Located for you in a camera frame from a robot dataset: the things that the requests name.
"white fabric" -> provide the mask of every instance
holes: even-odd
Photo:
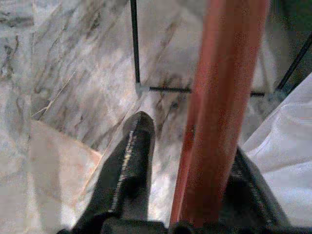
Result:
[[[291,224],[312,226],[312,74],[263,122],[243,150]]]

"orange pipe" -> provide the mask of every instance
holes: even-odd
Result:
[[[199,227],[218,219],[268,5],[268,0],[210,1],[171,223]]]

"marble floor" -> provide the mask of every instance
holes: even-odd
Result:
[[[206,1],[137,7],[142,83],[191,87]],[[156,128],[149,219],[168,225],[188,95],[137,96],[129,1],[3,0],[0,18],[0,232],[73,226],[123,123],[139,110]],[[254,91],[272,92],[291,62],[283,25],[272,11]],[[282,97],[274,100],[250,101],[240,144]]]

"white cloth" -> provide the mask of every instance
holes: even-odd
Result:
[[[292,225],[312,226],[312,74],[243,145]]]

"red pipe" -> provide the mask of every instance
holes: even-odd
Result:
[[[171,223],[217,221],[250,95],[268,0],[211,0]]]

